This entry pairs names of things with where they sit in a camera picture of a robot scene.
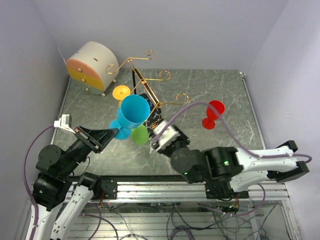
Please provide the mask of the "red plastic wine glass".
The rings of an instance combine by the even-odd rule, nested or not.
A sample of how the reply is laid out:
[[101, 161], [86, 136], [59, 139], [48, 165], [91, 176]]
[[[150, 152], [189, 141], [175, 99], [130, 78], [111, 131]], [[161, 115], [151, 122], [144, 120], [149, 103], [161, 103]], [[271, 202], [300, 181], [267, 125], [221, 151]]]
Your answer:
[[[212, 100], [209, 102], [211, 106], [215, 108], [215, 110], [222, 115], [225, 111], [225, 105], [218, 100]], [[212, 130], [216, 126], [216, 120], [218, 116], [215, 114], [214, 111], [210, 107], [206, 109], [206, 118], [202, 120], [202, 126], [207, 130]]]

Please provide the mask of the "blue plastic wine glass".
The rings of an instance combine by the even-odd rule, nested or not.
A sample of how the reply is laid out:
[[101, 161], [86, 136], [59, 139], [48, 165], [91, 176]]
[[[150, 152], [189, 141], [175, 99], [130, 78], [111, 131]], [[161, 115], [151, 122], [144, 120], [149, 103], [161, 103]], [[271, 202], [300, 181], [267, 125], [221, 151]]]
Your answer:
[[117, 110], [116, 119], [109, 125], [110, 129], [118, 130], [114, 138], [117, 140], [127, 139], [133, 129], [148, 119], [150, 112], [150, 105], [144, 97], [136, 94], [126, 96]]

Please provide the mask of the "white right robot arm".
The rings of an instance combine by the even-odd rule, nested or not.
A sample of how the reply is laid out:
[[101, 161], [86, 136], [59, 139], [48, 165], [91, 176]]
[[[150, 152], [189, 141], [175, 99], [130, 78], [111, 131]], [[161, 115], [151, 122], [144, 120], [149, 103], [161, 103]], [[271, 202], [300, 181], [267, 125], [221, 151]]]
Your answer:
[[189, 184], [203, 183], [207, 198], [228, 199], [244, 194], [267, 180], [285, 183], [309, 173], [299, 161], [297, 146], [289, 140], [274, 149], [245, 151], [240, 147], [189, 149], [190, 140], [176, 126], [169, 126], [152, 140], [152, 147], [170, 159], [174, 171]]

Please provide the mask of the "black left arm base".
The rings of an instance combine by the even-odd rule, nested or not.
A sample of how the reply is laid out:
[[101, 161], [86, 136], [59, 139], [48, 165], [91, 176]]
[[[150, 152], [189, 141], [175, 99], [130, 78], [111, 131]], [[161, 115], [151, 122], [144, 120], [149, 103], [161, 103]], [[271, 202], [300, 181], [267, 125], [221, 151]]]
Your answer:
[[117, 198], [118, 184], [110, 178], [85, 174], [82, 184], [93, 191], [92, 200], [115, 200]]

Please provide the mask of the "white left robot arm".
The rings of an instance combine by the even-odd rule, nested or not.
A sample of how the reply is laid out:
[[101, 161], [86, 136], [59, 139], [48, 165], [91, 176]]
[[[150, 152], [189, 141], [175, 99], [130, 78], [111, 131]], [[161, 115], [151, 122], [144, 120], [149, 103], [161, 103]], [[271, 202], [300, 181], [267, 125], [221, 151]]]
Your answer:
[[32, 202], [27, 240], [64, 240], [85, 205], [103, 197], [102, 178], [85, 172], [75, 185], [71, 200], [63, 202], [72, 186], [70, 174], [84, 162], [90, 153], [101, 153], [115, 138], [117, 128], [92, 130], [76, 127], [76, 141], [67, 149], [50, 144], [38, 154], [38, 177], [33, 189], [28, 191]]

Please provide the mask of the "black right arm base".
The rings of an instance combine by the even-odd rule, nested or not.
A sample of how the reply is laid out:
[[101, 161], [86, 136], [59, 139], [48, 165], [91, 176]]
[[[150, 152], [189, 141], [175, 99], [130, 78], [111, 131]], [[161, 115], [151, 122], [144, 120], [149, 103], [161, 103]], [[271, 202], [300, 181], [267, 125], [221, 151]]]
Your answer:
[[207, 199], [216, 199], [221, 201], [230, 201], [232, 199], [248, 199], [249, 193], [247, 190], [235, 192], [229, 182], [206, 181], [204, 183], [205, 194]]

